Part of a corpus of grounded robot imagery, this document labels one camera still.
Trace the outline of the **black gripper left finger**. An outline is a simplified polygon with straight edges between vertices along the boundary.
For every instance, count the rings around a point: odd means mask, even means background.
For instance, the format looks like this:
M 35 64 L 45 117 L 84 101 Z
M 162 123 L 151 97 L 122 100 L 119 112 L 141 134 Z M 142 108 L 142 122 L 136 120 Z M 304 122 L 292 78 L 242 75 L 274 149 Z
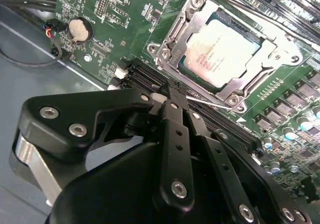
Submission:
M 184 90 L 164 84 L 148 94 L 128 88 L 36 96 L 22 105 L 13 150 L 54 205 L 75 179 L 129 149 L 156 144 L 157 209 L 185 214 L 195 188 Z

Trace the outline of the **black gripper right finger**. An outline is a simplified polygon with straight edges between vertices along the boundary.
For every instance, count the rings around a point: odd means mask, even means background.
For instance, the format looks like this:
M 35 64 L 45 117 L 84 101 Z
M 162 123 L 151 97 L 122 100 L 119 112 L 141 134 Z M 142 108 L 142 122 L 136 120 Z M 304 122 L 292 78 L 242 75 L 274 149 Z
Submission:
M 212 169 L 224 224 L 310 224 L 310 216 L 238 145 L 233 136 L 209 132 L 197 113 L 187 110 L 191 136 Z

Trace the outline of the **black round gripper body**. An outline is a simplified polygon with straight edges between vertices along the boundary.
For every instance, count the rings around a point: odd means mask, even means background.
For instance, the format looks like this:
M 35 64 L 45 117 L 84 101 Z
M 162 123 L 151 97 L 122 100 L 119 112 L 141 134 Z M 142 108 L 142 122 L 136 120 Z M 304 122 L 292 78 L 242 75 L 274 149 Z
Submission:
M 153 202 L 160 147 L 137 145 L 69 183 L 56 199 L 50 224 L 231 224 L 216 179 L 202 160 L 191 159 L 195 202 L 177 214 Z

